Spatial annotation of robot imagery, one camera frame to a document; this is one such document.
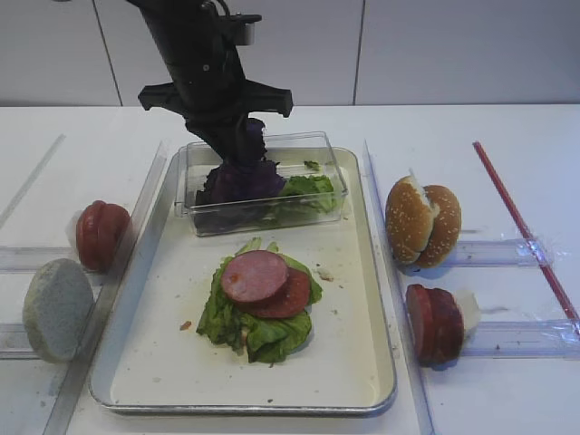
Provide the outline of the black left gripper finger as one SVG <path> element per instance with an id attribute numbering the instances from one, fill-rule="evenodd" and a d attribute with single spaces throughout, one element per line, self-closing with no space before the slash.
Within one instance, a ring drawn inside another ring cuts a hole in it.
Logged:
<path id="1" fill-rule="evenodd" d="M 241 163 L 240 149 L 245 145 L 245 122 L 241 118 L 201 122 L 189 119 L 186 128 L 215 151 L 222 160 Z"/>

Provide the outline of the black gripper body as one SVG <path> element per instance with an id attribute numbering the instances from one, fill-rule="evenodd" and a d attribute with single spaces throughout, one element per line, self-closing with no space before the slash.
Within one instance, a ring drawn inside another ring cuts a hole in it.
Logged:
<path id="1" fill-rule="evenodd" d="M 248 80 L 241 71 L 215 71 L 208 67 L 171 67 L 171 81 L 147 85 L 138 99 L 146 111 L 161 108 L 180 115 L 191 132 L 256 131 L 251 112 L 273 112 L 287 118 L 293 95 Z"/>

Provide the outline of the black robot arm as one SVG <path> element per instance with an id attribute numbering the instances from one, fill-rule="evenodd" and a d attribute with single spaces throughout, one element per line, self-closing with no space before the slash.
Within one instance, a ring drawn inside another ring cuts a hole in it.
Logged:
<path id="1" fill-rule="evenodd" d="M 137 1 L 171 77 L 139 94 L 145 110 L 180 115 L 223 160 L 252 164 L 266 147 L 252 112 L 288 117 L 292 93 L 247 79 L 238 47 L 253 42 L 259 14 L 233 14 L 223 1 Z"/>

